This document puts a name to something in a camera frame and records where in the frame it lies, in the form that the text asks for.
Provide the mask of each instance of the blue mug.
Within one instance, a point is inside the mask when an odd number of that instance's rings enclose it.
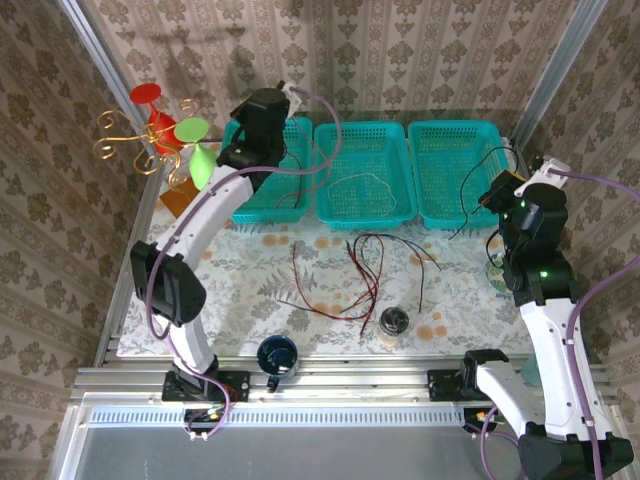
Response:
[[[269,375],[267,392],[274,393],[281,379],[298,371],[298,349],[290,338],[274,335],[258,347],[258,365]]]

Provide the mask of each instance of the teal plastic basket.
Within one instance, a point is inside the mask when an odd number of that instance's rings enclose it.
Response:
[[[502,146],[498,128],[491,122],[472,120],[414,122],[409,125],[409,145],[425,227],[460,228],[464,223],[460,186],[492,148]],[[478,207],[478,197],[507,166],[504,150],[499,149],[471,173],[462,191],[469,214],[466,227],[486,228],[498,222],[498,216],[488,210],[471,212]]]
[[[302,127],[306,136],[311,139],[313,134],[313,125],[311,120],[304,117],[296,117],[296,121]],[[222,140],[222,148],[229,145],[233,134],[236,132],[240,124],[235,120],[231,120],[225,130]],[[244,139],[244,133],[240,134],[240,139]],[[305,139],[298,126],[293,120],[287,120],[284,129],[284,140],[287,145],[287,151],[300,160],[303,169],[310,168],[312,163],[311,144]],[[280,162],[282,168],[298,169],[300,166],[295,158],[287,155]],[[278,208],[275,208],[278,202],[290,193],[296,193],[300,190],[311,188],[311,175],[289,175],[283,173],[272,173],[267,177],[256,194],[251,197],[244,205],[231,215],[231,220],[235,223],[295,223],[300,221],[300,217],[311,206],[311,192],[305,193],[300,197],[300,201],[296,205],[296,195],[286,198]]]
[[[331,177],[316,191],[318,218],[333,230],[360,230],[396,228],[415,217],[418,208],[402,125],[350,122],[343,123],[342,130]],[[316,128],[314,141],[325,155],[331,155],[336,140],[335,124]],[[316,164],[324,161],[314,155]],[[326,174],[316,174],[316,185]]]

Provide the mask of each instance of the orange block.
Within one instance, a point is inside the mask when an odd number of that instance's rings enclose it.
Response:
[[[198,189],[193,184],[193,180],[189,177],[188,180],[182,182],[177,186],[177,189],[180,191],[169,190],[162,195],[160,195],[160,200],[164,203],[167,208],[173,213],[173,215],[178,218],[182,212],[186,210],[189,204],[193,201],[194,198],[198,195]]]

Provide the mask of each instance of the glass jar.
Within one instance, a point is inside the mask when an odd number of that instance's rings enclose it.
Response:
[[[405,337],[409,328],[409,316],[399,307],[387,308],[380,316],[378,340],[386,347],[395,347]]]

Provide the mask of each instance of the table surface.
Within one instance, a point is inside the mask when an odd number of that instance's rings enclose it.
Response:
[[[174,221],[158,200],[147,241]],[[313,212],[295,224],[228,223],[197,270],[207,290],[202,320],[213,351],[253,356],[265,338],[279,334],[289,336],[301,355],[460,355],[474,348],[500,348],[506,354],[533,352],[513,299],[499,294],[487,280],[485,242],[490,230],[465,230],[448,241],[451,232],[427,230],[416,218],[389,233],[423,246],[442,271],[425,261],[419,313],[420,261],[402,243],[385,240],[379,299],[361,336],[362,320],[331,320],[279,302],[303,305],[293,277],[296,245],[300,283],[310,303],[334,314],[353,303],[365,288],[345,248],[345,241],[352,242],[356,232],[331,231]],[[376,243],[369,242],[365,250],[375,266]],[[490,251],[500,250],[500,241],[493,240]],[[392,306],[408,313],[410,327],[402,341],[389,348],[378,340],[377,325],[382,311]],[[144,306],[132,296],[118,355],[168,354],[166,345],[149,334]]]

